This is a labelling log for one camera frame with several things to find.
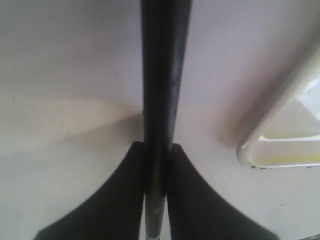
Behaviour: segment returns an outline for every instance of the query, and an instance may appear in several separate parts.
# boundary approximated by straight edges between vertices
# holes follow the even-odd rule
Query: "white wall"
[[[0,238],[25,240],[83,202],[141,138],[139,2],[0,6]],[[318,0],[192,9],[175,140],[218,193],[284,240],[319,233],[320,169],[243,168],[221,140],[297,62],[318,16]]]

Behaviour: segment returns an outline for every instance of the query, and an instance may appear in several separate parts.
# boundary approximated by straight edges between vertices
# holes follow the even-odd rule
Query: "white surface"
[[[320,169],[246,169],[220,140],[296,63],[319,15],[318,0],[192,9],[176,141],[218,193],[283,240],[319,233]],[[90,196],[141,134],[139,1],[2,1],[0,20],[0,239],[25,240]]]
[[[270,96],[269,109],[239,144],[244,165],[263,168],[320,165],[320,45],[313,47]]]

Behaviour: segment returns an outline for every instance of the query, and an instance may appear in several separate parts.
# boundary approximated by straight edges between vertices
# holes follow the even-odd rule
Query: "black pole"
[[[147,239],[160,239],[191,0],[141,0]]]

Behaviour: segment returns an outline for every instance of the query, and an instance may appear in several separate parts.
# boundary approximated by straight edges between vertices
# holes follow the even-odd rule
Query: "black metal post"
[[[191,0],[141,0],[147,239],[160,239]]]

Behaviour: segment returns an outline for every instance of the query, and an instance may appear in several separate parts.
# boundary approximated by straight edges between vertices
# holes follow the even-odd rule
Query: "metal tube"
[[[173,144],[191,2],[141,0],[147,239],[161,234],[161,172]]]

